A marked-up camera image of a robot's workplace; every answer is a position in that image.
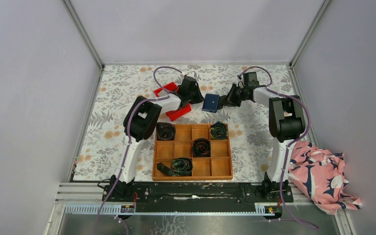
floral tablecloth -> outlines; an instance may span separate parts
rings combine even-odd
[[[154,97],[158,88],[153,80],[157,66],[106,66],[81,152],[74,170],[74,181],[98,181],[114,174],[122,157],[125,140],[123,119],[138,95]],[[195,77],[203,95],[225,95],[236,77],[247,65],[176,65]],[[293,94],[286,65],[264,65],[273,77],[272,89]],[[258,72],[261,84],[269,83],[263,71]],[[162,85],[174,81],[180,84],[178,72],[158,70]],[[228,123],[233,159],[233,182],[259,182],[270,163],[272,137],[268,129],[268,109],[251,101],[241,107],[224,107],[217,113],[201,110],[202,103],[192,105],[192,111],[172,123]],[[163,114],[159,121],[170,122]],[[138,157],[136,181],[152,181],[154,135],[147,141]]]

red plastic container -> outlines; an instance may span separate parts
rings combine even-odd
[[[170,91],[177,91],[178,86],[174,83],[168,83],[164,86],[165,89],[168,89]],[[162,88],[156,89],[153,91],[153,93],[156,95],[156,97],[159,97],[159,92],[162,91]],[[189,113],[191,111],[191,106],[190,104],[187,104],[184,108],[175,110],[175,111],[169,111],[166,113],[166,115],[171,119],[171,121],[174,121],[175,119],[179,118],[180,116]]]

white wall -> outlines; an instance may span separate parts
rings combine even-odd
[[[285,62],[322,0],[73,0],[105,63]]]
[[[356,232],[376,234],[376,1],[333,1],[296,72],[321,147],[347,154]]]
[[[97,77],[60,0],[0,0],[0,235],[44,231]]]

purple cable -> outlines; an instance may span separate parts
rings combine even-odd
[[[251,67],[248,67],[246,70],[244,70],[239,76],[243,75],[246,71],[248,71],[249,69],[253,69],[253,68],[257,68],[257,69],[261,69],[263,71],[265,71],[268,75],[269,75],[269,78],[270,78],[270,83],[265,85],[266,87],[266,90],[270,93],[273,93],[275,95],[278,95],[278,96],[281,96],[281,97],[286,97],[286,98],[290,98],[296,102],[298,102],[302,108],[304,109],[305,113],[306,113],[306,117],[307,117],[307,127],[304,131],[304,133],[297,139],[295,139],[294,141],[292,141],[290,144],[287,145],[287,148],[286,148],[286,153],[285,153],[285,158],[284,158],[284,162],[283,162],[283,167],[282,167],[282,174],[280,176],[280,182],[283,182],[283,178],[284,178],[284,172],[287,170],[286,169],[286,165],[287,165],[287,156],[289,155],[289,148],[294,144],[296,143],[297,141],[300,141],[301,139],[303,139],[308,133],[309,133],[309,129],[310,129],[310,115],[309,115],[309,111],[307,110],[307,107],[297,98],[293,97],[293,96],[290,96],[290,95],[286,95],[286,94],[282,94],[282,93],[279,93],[279,92],[276,92],[270,88],[268,88],[268,86],[272,85],[273,84],[273,80],[272,80],[272,76],[270,75],[269,71],[267,71],[266,69],[262,68],[262,67],[259,67],[259,66],[251,66]],[[284,206],[284,208],[286,209],[286,211],[293,217],[293,219],[291,218],[285,218],[285,219],[282,219],[282,220],[287,220],[287,221],[293,221],[295,220],[296,222],[300,223],[301,225],[309,228],[309,229],[313,229],[315,231],[320,231],[321,229],[319,228],[318,225],[310,222],[310,221],[307,221],[307,220],[303,220],[303,219],[298,219],[290,210],[289,208],[287,207],[286,203],[284,202],[284,198],[283,198],[283,193],[282,193],[282,184],[280,184],[280,188],[279,188],[279,194],[280,194],[280,198],[282,200],[282,204]]]
[[[154,71],[153,71],[153,79],[155,80],[155,82],[166,92],[167,96],[163,96],[163,97],[160,97],[158,99],[144,99],[142,100],[141,102],[139,102],[135,108],[132,110],[132,113],[130,114],[130,117],[129,117],[129,121],[127,122],[127,126],[126,126],[126,133],[127,133],[127,136],[129,137],[129,142],[128,142],[128,145],[126,147],[126,151],[124,153],[124,156],[123,156],[123,162],[122,162],[122,165],[120,167],[120,171],[119,171],[119,174],[117,175],[117,178],[116,178],[116,181],[113,183],[112,185],[112,188],[110,189],[110,191],[107,193],[106,197],[104,198],[103,202],[101,203],[100,205],[100,208],[98,209],[97,211],[97,215],[96,215],[96,220],[94,222],[94,228],[93,228],[93,235],[96,235],[96,230],[97,230],[97,224],[98,224],[98,219],[99,219],[99,216],[100,216],[100,213],[101,213],[101,210],[103,209],[103,206],[104,204],[106,203],[107,199],[110,197],[110,195],[112,194],[113,192],[113,189],[116,187],[116,185],[118,184],[119,182],[119,178],[120,176],[122,175],[122,171],[123,171],[123,167],[124,167],[124,164],[126,162],[126,157],[127,157],[127,153],[129,152],[129,147],[130,147],[130,144],[132,143],[132,139],[131,139],[131,136],[130,136],[130,123],[132,123],[132,118],[133,116],[135,115],[135,112],[136,110],[145,102],[148,102],[148,101],[161,101],[161,100],[165,100],[165,99],[168,99],[169,98],[169,91],[167,89],[165,89],[159,82],[158,80],[156,79],[156,76],[155,76],[155,73],[158,69],[173,69],[173,70],[176,70],[180,73],[182,73],[179,69],[176,69],[174,67],[170,67],[170,66],[160,66],[160,67],[157,67]],[[124,225],[126,226],[126,234],[129,235],[129,228],[126,224],[126,222],[124,222],[124,220],[122,220]]]

